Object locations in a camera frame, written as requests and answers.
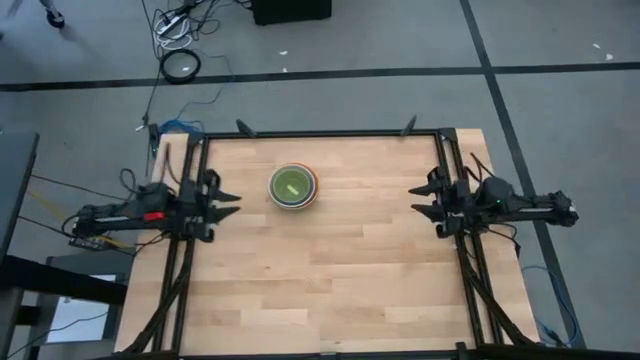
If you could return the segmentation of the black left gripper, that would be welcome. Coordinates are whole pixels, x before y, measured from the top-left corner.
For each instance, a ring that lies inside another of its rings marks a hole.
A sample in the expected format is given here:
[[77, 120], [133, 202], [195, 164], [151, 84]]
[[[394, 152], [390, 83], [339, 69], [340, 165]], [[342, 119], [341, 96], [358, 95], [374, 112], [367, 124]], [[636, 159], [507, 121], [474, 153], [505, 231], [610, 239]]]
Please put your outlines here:
[[181, 179], [178, 196], [181, 237], [212, 243], [215, 237], [214, 224], [240, 210], [237, 206], [215, 208], [213, 200], [235, 202], [241, 199], [240, 196], [217, 190], [219, 183], [220, 176], [214, 169], [204, 171], [203, 183], [192, 180], [188, 175]]

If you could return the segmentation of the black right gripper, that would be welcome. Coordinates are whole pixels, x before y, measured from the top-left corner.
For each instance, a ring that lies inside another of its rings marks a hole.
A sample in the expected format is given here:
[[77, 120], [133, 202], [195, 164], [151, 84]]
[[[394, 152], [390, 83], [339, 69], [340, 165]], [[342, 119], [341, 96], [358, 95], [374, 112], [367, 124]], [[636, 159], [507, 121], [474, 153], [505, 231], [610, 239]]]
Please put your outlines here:
[[436, 195], [431, 205], [412, 204], [411, 208], [436, 224], [439, 238], [460, 234], [465, 228], [465, 212], [471, 207], [471, 190], [467, 179], [447, 184], [444, 170], [435, 167], [427, 175], [428, 183], [409, 190], [419, 196]]

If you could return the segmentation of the black bench beam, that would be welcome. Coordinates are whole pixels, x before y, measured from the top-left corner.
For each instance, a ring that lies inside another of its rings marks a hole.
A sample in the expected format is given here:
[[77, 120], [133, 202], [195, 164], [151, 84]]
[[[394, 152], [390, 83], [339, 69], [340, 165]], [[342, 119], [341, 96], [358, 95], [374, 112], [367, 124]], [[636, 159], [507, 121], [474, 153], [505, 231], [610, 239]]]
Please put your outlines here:
[[0, 288], [20, 288], [111, 305], [123, 305], [127, 292], [123, 284], [11, 255], [0, 263]]

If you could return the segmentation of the white power strip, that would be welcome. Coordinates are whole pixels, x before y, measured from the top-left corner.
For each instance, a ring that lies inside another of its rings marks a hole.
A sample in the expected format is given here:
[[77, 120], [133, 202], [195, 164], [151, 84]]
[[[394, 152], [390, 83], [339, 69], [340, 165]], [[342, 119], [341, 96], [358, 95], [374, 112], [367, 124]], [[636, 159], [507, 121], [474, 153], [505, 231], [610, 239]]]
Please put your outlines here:
[[160, 20], [156, 23], [154, 33], [158, 36], [165, 36], [173, 31], [178, 25], [181, 25], [187, 18], [185, 13], [161, 15]]

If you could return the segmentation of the black box on floor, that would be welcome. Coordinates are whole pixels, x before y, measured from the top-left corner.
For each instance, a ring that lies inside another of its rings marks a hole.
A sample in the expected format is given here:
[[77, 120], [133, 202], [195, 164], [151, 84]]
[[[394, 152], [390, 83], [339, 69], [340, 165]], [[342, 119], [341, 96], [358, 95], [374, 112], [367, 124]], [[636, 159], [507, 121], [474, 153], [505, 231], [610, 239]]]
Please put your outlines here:
[[256, 25], [324, 20], [332, 16], [332, 0], [251, 0]]

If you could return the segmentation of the dark grey side table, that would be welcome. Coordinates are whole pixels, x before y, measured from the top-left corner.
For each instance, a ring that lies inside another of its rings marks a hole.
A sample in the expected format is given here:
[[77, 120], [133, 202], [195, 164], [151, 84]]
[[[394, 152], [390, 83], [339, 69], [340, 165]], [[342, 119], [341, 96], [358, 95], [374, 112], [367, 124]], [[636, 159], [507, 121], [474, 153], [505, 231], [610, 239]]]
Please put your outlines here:
[[7, 254], [31, 175], [39, 134], [0, 134], [0, 265]]

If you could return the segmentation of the person's foot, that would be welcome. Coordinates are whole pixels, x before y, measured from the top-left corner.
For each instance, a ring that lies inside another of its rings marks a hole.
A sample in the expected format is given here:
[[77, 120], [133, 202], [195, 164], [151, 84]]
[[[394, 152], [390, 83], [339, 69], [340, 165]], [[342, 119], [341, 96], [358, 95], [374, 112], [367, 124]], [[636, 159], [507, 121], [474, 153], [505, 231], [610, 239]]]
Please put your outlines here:
[[56, 29], [62, 29], [65, 26], [65, 18], [56, 8], [54, 0], [39, 0], [39, 2], [46, 11], [48, 23]]

